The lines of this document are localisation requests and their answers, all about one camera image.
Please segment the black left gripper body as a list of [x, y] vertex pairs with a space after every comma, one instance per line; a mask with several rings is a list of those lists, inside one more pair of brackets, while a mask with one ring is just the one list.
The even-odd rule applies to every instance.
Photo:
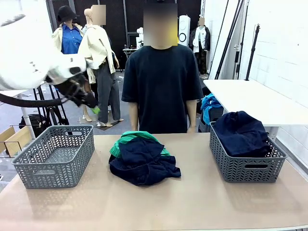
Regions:
[[46, 76], [45, 81], [54, 85], [64, 97], [73, 101], [75, 104], [84, 104], [86, 102], [87, 93], [83, 89], [86, 78], [83, 74], [73, 76], [60, 84], [53, 83], [49, 76]]

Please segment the green drawstring shorts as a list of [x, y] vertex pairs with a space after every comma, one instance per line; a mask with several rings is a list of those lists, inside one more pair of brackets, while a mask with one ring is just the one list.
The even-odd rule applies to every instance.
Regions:
[[127, 131], [114, 143], [110, 149], [111, 159], [128, 156], [138, 159], [156, 158], [157, 156], [171, 156], [170, 152], [162, 145], [159, 140], [147, 131]]

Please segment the navy blue garment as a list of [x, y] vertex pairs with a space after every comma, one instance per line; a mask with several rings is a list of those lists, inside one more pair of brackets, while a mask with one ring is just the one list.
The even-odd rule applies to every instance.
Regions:
[[109, 158], [115, 176], [136, 186], [151, 186], [165, 178], [180, 178], [180, 168], [172, 155], [162, 155], [164, 145], [146, 138], [120, 143], [120, 156]]

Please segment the black ribbed garment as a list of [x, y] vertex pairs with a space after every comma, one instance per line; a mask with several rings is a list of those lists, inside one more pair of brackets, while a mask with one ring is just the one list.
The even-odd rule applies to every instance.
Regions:
[[222, 115], [213, 129], [231, 157], [263, 158], [270, 151], [263, 124], [244, 111]]

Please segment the person's right forearm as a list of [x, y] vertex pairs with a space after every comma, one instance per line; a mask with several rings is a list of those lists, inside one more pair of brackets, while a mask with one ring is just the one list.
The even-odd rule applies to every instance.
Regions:
[[129, 110], [129, 117], [130, 117], [130, 124], [131, 130], [137, 131], [138, 130], [138, 104], [137, 103], [128, 103], [128, 110]]

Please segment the mannequin in blue shirt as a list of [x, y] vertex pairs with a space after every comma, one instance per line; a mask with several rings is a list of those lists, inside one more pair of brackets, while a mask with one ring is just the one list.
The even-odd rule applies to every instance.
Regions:
[[78, 28], [73, 20], [60, 23], [53, 32], [51, 38], [57, 50], [63, 54], [77, 54], [84, 33]]

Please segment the person in black T-shirt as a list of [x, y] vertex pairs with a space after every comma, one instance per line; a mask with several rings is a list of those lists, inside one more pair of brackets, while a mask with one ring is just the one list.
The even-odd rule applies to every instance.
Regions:
[[122, 100], [138, 104], [138, 130], [187, 133], [186, 102], [202, 89], [193, 51], [178, 43], [178, 7], [169, 0], [144, 0], [144, 45], [129, 56]]

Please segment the grey plastic woven basket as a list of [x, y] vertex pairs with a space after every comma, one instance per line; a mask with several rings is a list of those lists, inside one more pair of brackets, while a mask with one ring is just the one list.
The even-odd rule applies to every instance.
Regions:
[[26, 189], [76, 187], [94, 153], [92, 125], [51, 126], [12, 161]]
[[209, 147], [217, 167], [226, 182], [275, 183], [288, 155], [271, 139], [270, 151], [263, 158], [231, 157], [225, 151], [213, 125], [210, 123]]

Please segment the turquoise blue cloth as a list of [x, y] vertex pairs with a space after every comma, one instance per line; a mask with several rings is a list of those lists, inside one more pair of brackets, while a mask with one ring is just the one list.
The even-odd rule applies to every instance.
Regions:
[[219, 103], [219, 101], [216, 99], [213, 93], [210, 93], [209, 95], [205, 96], [202, 99], [202, 105], [201, 110], [203, 112], [203, 120], [207, 125], [210, 125], [210, 115], [209, 111], [212, 108], [223, 108], [223, 106]]

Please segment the white tower air conditioner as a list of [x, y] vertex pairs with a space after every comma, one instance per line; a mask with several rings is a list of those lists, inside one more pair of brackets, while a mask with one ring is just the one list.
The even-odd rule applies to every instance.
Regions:
[[179, 44], [188, 46], [190, 37], [190, 22], [191, 19], [187, 15], [179, 16]]

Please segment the black storage box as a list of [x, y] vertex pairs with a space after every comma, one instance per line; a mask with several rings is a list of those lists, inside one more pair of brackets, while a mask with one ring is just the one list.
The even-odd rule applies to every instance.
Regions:
[[[209, 119], [210, 122], [216, 121], [218, 118], [220, 118], [223, 115], [223, 108], [211, 108], [209, 110]], [[203, 113], [201, 114], [199, 126], [198, 126], [198, 132], [199, 133], [206, 133], [210, 132], [210, 126], [205, 123], [203, 120]]]

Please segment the mannequin in black white jacket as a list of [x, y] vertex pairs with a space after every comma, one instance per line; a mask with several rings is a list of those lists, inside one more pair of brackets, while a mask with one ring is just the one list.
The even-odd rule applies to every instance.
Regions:
[[196, 57], [197, 67], [201, 75], [207, 74], [207, 53], [211, 49], [211, 35], [205, 25], [205, 18], [200, 17], [198, 26], [191, 32], [189, 47]]

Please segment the black tripod poles with clamp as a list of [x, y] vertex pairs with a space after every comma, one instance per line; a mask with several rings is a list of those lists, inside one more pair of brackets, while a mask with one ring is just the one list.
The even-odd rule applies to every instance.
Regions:
[[209, 79], [237, 79], [249, 0], [209, 0], [206, 25], [211, 33]]

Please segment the white side table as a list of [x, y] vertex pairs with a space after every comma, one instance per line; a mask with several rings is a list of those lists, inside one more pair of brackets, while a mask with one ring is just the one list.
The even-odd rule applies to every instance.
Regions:
[[245, 111], [265, 127], [308, 126], [308, 108], [254, 80], [204, 80], [226, 112]]

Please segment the black light stand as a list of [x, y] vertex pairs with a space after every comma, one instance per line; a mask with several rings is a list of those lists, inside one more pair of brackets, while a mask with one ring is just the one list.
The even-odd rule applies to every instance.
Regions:
[[252, 66], [252, 62], [253, 62], [253, 57], [254, 57], [254, 53], [255, 53], [255, 50], [256, 50], [256, 43], [257, 43], [257, 37], [258, 37], [259, 31], [260, 31], [260, 24], [257, 24], [254, 39], [253, 39], [253, 44], [252, 44], [252, 48], [251, 48], [249, 63], [248, 63], [248, 67], [247, 67], [247, 72], [246, 72], [246, 76], [245, 76], [245, 81], [249, 80], [251, 66]]

